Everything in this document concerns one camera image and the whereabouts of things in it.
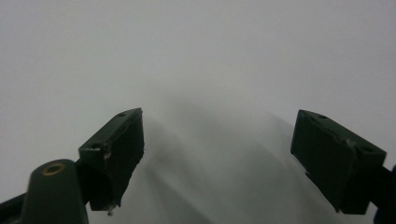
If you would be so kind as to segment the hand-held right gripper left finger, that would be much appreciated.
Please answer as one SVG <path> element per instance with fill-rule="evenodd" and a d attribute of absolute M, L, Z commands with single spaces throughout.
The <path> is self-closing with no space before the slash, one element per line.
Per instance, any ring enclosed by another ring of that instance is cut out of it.
<path fill-rule="evenodd" d="M 78 179 L 92 211 L 121 205 L 134 169 L 144 155 L 143 110 L 120 112 L 79 149 Z"/>

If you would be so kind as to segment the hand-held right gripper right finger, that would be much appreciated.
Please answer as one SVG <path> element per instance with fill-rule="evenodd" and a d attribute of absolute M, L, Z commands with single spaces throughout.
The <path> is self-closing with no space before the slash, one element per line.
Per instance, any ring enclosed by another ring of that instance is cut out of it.
<path fill-rule="evenodd" d="M 290 153 L 336 211 L 366 213 L 384 150 L 328 117 L 299 110 Z"/>

